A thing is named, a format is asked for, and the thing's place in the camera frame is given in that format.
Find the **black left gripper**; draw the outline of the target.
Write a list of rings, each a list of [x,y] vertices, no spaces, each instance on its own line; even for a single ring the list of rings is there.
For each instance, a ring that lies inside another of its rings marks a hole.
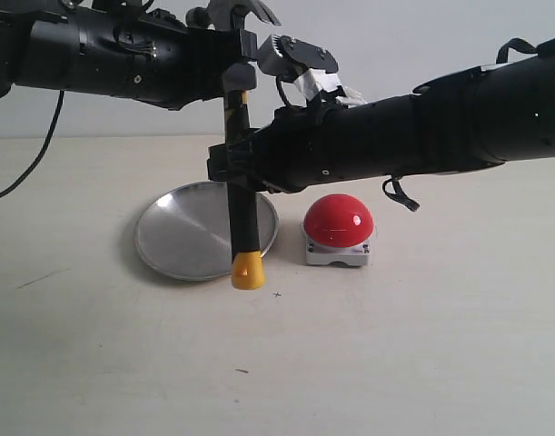
[[[257,34],[245,29],[212,29],[203,8],[189,11],[184,23],[172,13],[154,9],[143,18],[144,35],[153,51],[140,73],[135,99],[180,110],[197,100],[211,100],[224,92],[254,90],[258,59]]]

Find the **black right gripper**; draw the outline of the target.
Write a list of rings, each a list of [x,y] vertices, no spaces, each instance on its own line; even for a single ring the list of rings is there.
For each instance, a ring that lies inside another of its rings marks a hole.
[[[336,124],[349,112],[334,104],[281,107],[264,128],[246,129],[229,143],[211,146],[208,177],[259,193],[299,193],[310,186],[348,181],[350,170],[343,162],[348,135]],[[238,156],[247,160],[228,160]]]

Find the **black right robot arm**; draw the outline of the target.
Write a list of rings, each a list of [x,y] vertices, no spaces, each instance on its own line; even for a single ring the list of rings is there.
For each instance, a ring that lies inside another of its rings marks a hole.
[[[298,193],[542,158],[555,158],[555,38],[530,47],[526,59],[448,74],[403,96],[281,108],[236,144],[211,147],[207,170],[214,181]]]

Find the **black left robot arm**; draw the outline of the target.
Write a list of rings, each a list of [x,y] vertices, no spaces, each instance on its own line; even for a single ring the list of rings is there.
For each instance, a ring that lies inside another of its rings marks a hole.
[[[0,98],[13,85],[168,110],[256,87],[256,37],[140,1],[0,1]]]

